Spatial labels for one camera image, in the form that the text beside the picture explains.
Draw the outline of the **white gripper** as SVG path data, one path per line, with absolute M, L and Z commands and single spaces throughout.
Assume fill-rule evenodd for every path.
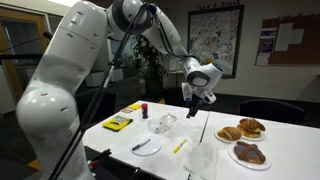
M 187 118 L 194 117 L 201 106 L 200 101 L 192 101 L 193 97 L 201 99 L 205 104 L 213 104 L 216 101 L 216 96 L 212 92 L 206 92 L 198 87 L 192 87 L 186 82 L 181 84 L 181 90 L 183 100 L 187 102 L 186 107 L 189 109 Z

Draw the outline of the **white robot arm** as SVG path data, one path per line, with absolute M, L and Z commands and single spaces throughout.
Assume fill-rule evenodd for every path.
M 142 35 L 164 55 L 180 61 L 192 93 L 211 104 L 222 69 L 190 55 L 168 17 L 153 3 L 115 0 L 109 8 L 79 1 L 65 14 L 20 98 L 16 117 L 40 164 L 40 180 L 94 180 L 74 94 L 104 42 Z

